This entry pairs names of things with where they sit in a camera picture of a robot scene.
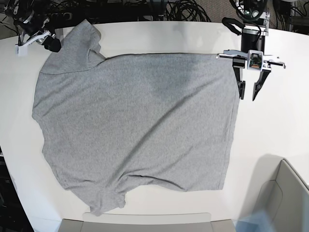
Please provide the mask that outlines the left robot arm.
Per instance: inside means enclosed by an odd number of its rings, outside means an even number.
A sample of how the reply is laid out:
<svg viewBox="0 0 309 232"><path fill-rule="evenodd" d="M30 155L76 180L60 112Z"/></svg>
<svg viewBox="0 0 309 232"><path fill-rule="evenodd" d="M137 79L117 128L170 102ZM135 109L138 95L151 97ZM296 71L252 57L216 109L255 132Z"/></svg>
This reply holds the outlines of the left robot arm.
<svg viewBox="0 0 309 232"><path fill-rule="evenodd" d="M217 59L231 59L239 98L242 100L245 93L245 81L242 80L241 70L248 69L258 71L259 79L253 86L253 97L263 87L267 77L272 71L272 66L286 65L279 57L265 54L265 40L269 31L270 13L266 0L231 0L230 4L235 9L240 21L224 17L222 24L232 33L241 37L240 50L225 50L217 54Z"/></svg>

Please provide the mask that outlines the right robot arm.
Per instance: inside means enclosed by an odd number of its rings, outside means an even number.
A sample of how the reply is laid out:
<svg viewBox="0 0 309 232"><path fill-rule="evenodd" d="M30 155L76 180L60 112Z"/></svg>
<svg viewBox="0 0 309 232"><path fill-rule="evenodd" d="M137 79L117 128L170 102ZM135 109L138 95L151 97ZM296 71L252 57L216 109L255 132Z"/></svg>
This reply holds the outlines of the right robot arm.
<svg viewBox="0 0 309 232"><path fill-rule="evenodd" d="M35 11L33 0L10 0L4 7L6 16L13 20L18 42L15 52L19 57L28 54L28 47L33 43L42 45L46 50L59 52L61 41L56 36L50 19Z"/></svg>

